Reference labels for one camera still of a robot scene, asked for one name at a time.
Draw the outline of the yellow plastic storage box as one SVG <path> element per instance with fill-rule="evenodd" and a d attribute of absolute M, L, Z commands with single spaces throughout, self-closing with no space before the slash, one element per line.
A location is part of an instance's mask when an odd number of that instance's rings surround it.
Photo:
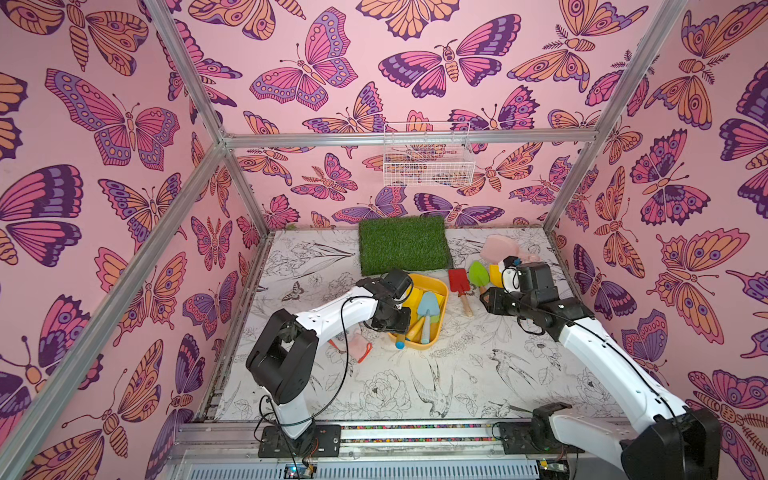
<path fill-rule="evenodd" d="M 446 311 L 447 285 L 436 278 L 410 274 L 413 288 L 404 306 L 410 309 L 410 323 L 405 334 L 391 334 L 397 349 L 427 350 L 439 339 Z"/>

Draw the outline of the blue trowel white handle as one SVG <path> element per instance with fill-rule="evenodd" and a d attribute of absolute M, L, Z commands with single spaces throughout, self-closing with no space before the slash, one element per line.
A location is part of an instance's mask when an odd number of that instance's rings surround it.
<path fill-rule="evenodd" d="M 418 315 L 423 320 L 421 343 L 427 345 L 431 342 L 431 326 L 433 320 L 438 320 L 440 304 L 437 295 L 432 291 L 426 291 L 418 306 Z"/>

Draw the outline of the green trowel wooden handle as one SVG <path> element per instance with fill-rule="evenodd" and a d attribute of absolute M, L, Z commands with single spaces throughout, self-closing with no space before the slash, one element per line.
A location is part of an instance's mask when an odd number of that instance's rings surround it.
<path fill-rule="evenodd" d="M 480 261 L 472 262 L 468 269 L 468 279 L 470 284 L 476 288 L 480 294 L 485 293 L 490 284 L 489 272 Z"/>

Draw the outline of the red shovel wooden handle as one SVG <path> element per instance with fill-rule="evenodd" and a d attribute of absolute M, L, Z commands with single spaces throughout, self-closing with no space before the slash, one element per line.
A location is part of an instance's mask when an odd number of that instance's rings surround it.
<path fill-rule="evenodd" d="M 457 298 L 460 300 L 465 315 L 468 317 L 472 317 L 474 313 L 468 300 L 468 294 L 470 292 L 470 283 L 469 283 L 467 271 L 459 268 L 449 269 L 448 277 L 449 277 L 450 289 L 453 293 L 456 294 Z"/>

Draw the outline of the yellow plastic shovel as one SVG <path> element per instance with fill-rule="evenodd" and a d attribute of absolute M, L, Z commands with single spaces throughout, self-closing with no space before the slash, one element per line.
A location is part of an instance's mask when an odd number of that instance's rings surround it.
<path fill-rule="evenodd" d="M 420 304 L 421 298 L 423 297 L 424 291 L 422 289 L 414 287 L 409 294 L 408 298 L 405 300 L 405 302 L 402 304 L 402 309 L 408 309 L 409 310 L 409 323 L 406 328 L 405 334 L 397 334 L 396 340 L 395 340 L 395 346 L 397 349 L 402 350 L 406 346 L 406 340 L 408 332 L 411 330 L 414 323 L 417 321 L 418 318 L 418 306 Z"/>

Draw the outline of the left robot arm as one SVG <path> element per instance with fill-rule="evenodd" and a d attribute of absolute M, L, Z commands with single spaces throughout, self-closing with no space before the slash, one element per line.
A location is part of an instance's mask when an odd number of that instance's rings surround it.
<path fill-rule="evenodd" d="M 411 313 L 403 304 L 413 288 L 411 276 L 394 269 L 382 277 L 357 281 L 341 297 L 320 307 L 272 313 L 245 368 L 267 392 L 282 433 L 297 440 L 315 426 L 304 390 L 310 384 L 319 347 L 357 324 L 382 333 L 406 333 Z"/>

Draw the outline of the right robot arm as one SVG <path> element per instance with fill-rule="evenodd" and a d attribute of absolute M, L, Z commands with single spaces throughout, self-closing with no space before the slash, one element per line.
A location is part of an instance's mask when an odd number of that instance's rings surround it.
<path fill-rule="evenodd" d="M 663 387 L 606 332 L 576 298 L 561 299 L 544 262 L 503 261 L 502 284 L 480 296 L 486 311 L 532 321 L 575 355 L 621 408 L 631 428 L 586 417 L 564 402 L 532 412 L 531 439 L 590 453 L 629 479 L 715 479 L 722 428 L 707 409 L 695 410 Z"/>

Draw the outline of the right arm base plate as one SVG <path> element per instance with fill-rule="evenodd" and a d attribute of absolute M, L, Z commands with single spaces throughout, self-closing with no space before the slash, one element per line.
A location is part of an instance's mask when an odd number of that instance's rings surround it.
<path fill-rule="evenodd" d="M 528 420 L 500 421 L 491 427 L 495 439 L 501 442 L 504 453 L 524 455 L 545 455 L 581 453 L 582 449 L 564 444 L 556 439 L 549 420 L 561 410 L 572 406 L 563 402 L 554 402 L 533 410 Z"/>

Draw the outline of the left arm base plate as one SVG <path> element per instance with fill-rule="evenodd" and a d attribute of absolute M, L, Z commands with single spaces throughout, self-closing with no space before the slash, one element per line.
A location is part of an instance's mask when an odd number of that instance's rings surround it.
<path fill-rule="evenodd" d="M 312 424 L 296 439 L 287 436 L 275 426 L 264 428 L 259 448 L 259 458 L 338 457 L 341 446 L 341 426 L 338 424 Z"/>

